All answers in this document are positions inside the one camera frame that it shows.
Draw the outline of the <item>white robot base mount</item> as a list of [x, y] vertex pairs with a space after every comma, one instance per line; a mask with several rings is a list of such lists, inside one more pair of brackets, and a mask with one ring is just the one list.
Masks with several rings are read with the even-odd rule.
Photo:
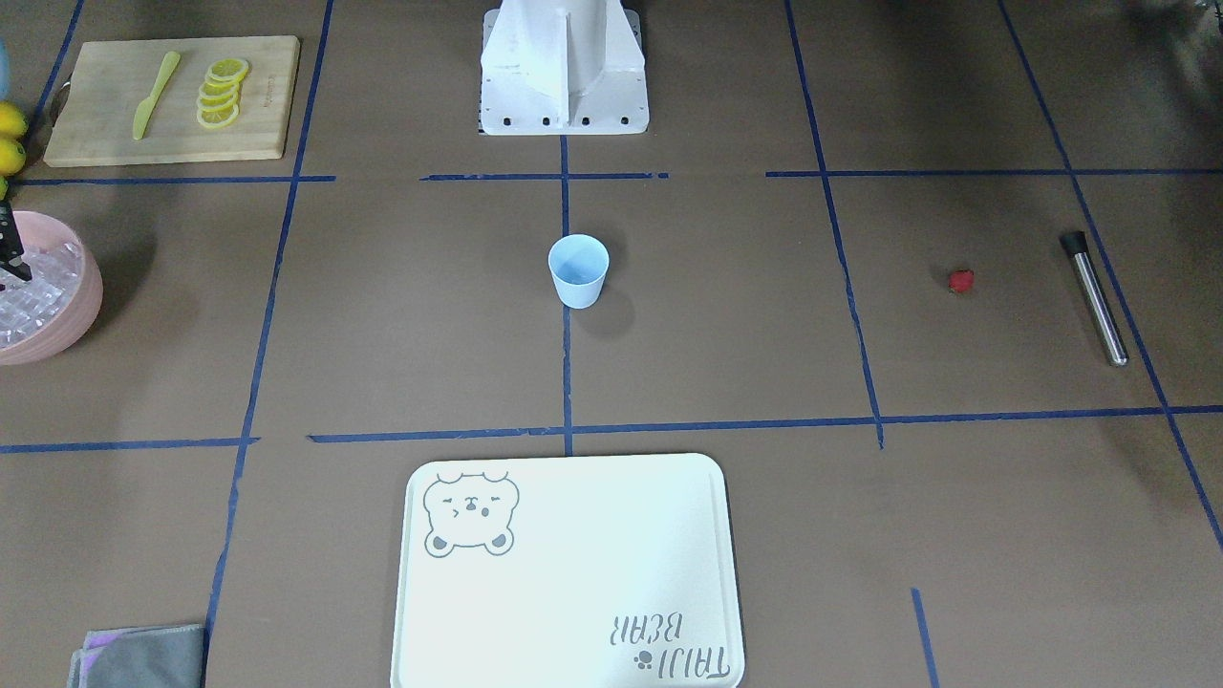
[[479, 62], [481, 134], [648, 130], [641, 22], [620, 1], [503, 1], [484, 13]]

